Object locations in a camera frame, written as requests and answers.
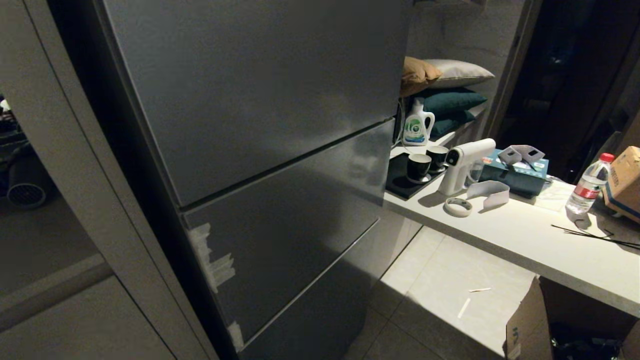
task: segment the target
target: refrigerator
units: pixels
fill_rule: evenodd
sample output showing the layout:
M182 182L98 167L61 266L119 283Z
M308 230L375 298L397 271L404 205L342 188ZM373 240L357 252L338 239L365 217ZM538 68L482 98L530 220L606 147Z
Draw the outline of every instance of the refrigerator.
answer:
M49 1L222 359L340 359L379 236L412 0Z

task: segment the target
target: white wall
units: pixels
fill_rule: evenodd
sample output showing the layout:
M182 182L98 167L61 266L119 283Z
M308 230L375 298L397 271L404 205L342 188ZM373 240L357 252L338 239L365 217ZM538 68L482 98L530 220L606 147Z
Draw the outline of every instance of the white wall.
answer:
M502 76L524 0L487 0L484 7L417 3L413 8L407 55L416 58L448 58L478 64L496 78L470 86L488 98L490 106ZM472 127L481 133L484 121Z

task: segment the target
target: white floor tile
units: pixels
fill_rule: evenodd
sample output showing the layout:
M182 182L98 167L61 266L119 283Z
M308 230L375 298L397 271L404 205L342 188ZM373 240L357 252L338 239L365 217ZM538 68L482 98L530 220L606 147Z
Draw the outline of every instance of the white floor tile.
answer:
M483 347L494 353L485 357L500 359L506 322L533 277L528 270L446 237L408 290L392 322L447 360L464 359L484 351ZM491 290L468 292L480 288Z
M504 360L410 299L402 302L388 324L397 325L445 360Z
M392 323L387 323L369 349L366 360L441 360Z
M373 344L373 341L375 341L380 331L382 331L382 328L387 324L387 321L384 316L380 315L374 309L369 308L360 335L358 335L356 340L351 344L347 354L344 355L342 360L362 360L371 347L371 344Z
M444 237L423 227L375 286L371 306L390 318Z

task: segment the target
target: white countertop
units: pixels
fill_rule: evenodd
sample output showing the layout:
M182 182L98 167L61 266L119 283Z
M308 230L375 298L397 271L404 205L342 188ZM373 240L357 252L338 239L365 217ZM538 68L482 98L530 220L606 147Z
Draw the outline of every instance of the white countertop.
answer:
M425 148L409 149L424 153ZM391 155L402 152L406 152L403 147L396 147ZM551 226L576 229L564 208L541 208L516 195L489 211L482 211L486 197L476 197L470 200L474 208L469 217L450 216L442 207L446 197L437 192L441 180L442 176L409 200L387 192L385 208L640 317L640 250L564 234ZM556 183L552 188L563 186L570 185ZM466 199L467 195L458 197ZM607 229L616 240L640 243L640 226L627 219L591 213L589 219L592 225L587 231L592 234L604 236L600 229Z

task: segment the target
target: tan pillow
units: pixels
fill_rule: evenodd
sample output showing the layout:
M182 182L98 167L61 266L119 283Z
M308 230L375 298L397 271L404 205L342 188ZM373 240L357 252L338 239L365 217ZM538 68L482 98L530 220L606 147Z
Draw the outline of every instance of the tan pillow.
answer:
M407 97L423 91L429 85L433 84L441 75L442 71L438 70L438 68L432 64L424 60L405 56L400 97Z

